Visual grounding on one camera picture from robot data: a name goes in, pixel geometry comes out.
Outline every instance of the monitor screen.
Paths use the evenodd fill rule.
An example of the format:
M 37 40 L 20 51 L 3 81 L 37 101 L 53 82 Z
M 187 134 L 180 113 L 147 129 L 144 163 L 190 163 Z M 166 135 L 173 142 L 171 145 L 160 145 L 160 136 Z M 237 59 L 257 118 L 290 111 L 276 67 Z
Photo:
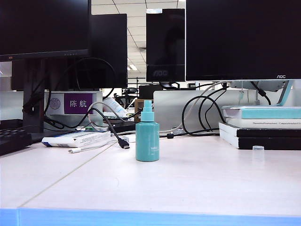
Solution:
M 75 77 L 81 89 L 127 87 L 126 14 L 91 16 L 91 57 L 107 61 L 116 75 L 102 61 L 87 59 L 70 70 L 69 88 L 74 87 Z
M 147 81 L 185 81 L 185 9 L 146 14 Z
M 90 0 L 1 0 L 0 61 L 87 55 Z
M 186 80 L 301 78 L 300 0 L 187 0 Z

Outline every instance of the black monitor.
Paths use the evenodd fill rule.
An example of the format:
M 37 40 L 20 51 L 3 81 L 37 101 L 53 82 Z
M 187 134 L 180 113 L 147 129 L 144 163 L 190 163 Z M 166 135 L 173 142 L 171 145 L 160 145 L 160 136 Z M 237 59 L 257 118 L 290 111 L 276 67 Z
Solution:
M 1 0 L 0 61 L 87 55 L 90 0 Z
M 146 14 L 147 81 L 185 81 L 185 9 Z
M 300 0 L 187 0 L 186 80 L 301 78 Z
M 78 77 L 81 89 L 127 87 L 127 15 L 91 16 L 91 57 L 81 61 L 69 71 L 69 88 Z
M 90 0 L 1 1 L 0 61 L 25 60 L 20 76 L 23 126 L 29 132 L 43 132 L 49 60 L 89 54 L 90 17 Z
M 116 76 L 101 60 L 89 57 L 83 61 L 78 57 L 52 58 L 46 63 L 46 73 L 51 75 L 51 80 L 46 81 L 45 88 L 54 90 L 68 67 L 70 69 L 67 76 L 64 76 L 58 86 L 60 91 L 78 90 L 78 86 L 80 90 L 127 87 L 127 15 L 92 15 L 90 24 L 90 57 L 107 61 Z M 23 90 L 25 73 L 24 60 L 12 62 L 12 89 Z

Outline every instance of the spray bottle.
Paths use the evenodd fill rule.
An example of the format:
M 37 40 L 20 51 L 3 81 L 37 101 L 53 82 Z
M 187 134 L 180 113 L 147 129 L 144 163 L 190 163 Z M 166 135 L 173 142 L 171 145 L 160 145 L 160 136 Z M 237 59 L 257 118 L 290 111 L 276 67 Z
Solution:
M 136 124 L 136 160 L 159 160 L 159 124 L 155 123 L 151 100 L 144 101 L 141 122 Z

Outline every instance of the textbook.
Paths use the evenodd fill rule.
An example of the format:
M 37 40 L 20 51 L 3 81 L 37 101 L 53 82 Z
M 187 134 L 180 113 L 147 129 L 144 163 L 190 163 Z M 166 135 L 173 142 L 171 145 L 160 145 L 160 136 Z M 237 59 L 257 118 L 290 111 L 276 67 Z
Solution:
M 236 137 L 222 129 L 220 137 L 238 149 L 252 150 L 259 145 L 265 150 L 301 150 L 301 137 Z
M 76 132 L 57 137 L 44 137 L 42 143 L 47 147 L 82 147 L 94 143 L 107 143 L 111 132 Z
M 235 137 L 301 137 L 301 129 L 240 128 L 223 122 L 219 128 Z
M 223 106 L 226 118 L 237 119 L 301 119 L 301 107 L 286 106 Z
M 279 128 L 301 129 L 301 119 L 237 119 L 226 118 L 225 121 L 241 128 Z

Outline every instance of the aoc logo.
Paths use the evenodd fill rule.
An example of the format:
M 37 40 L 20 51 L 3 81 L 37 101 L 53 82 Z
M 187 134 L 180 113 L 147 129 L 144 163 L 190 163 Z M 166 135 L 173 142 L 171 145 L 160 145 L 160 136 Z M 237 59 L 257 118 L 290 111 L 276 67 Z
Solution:
M 278 79 L 285 79 L 285 77 L 286 77 L 285 74 L 283 74 L 283 75 L 277 75 L 277 78 L 278 78 Z
M 168 76 L 168 71 L 166 70 L 156 70 L 152 74 L 154 77 L 167 77 Z

